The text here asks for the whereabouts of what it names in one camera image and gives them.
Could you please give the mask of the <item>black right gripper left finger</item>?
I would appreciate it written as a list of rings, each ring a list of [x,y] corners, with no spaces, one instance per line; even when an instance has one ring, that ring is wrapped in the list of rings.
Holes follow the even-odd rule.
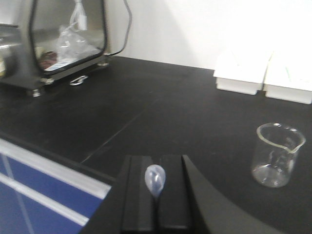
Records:
[[[155,234],[154,199],[144,175],[149,156],[127,156],[105,199],[81,234]]]

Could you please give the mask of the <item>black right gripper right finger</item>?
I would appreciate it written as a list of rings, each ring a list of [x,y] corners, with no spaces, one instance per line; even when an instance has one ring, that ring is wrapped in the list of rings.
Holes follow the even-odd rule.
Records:
[[[166,172],[158,207],[162,234],[278,234],[228,200],[187,155],[162,156]]]

